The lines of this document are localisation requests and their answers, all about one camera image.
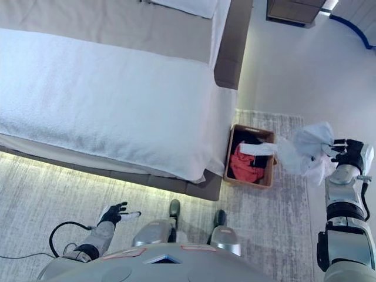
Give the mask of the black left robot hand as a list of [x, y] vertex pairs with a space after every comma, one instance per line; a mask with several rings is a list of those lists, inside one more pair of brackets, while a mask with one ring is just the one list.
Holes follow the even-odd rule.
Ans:
[[127, 202], [121, 202], [105, 208], [99, 218], [97, 226], [106, 221], [116, 226], [121, 221], [136, 219], [141, 215], [141, 211], [127, 212]]

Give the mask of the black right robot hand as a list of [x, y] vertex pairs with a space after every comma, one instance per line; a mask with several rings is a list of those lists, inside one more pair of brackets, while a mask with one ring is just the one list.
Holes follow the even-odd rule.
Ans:
[[360, 175], [368, 175], [375, 156], [372, 145], [352, 139], [335, 139], [331, 149], [337, 152], [331, 159], [332, 162], [355, 166], [360, 171]]

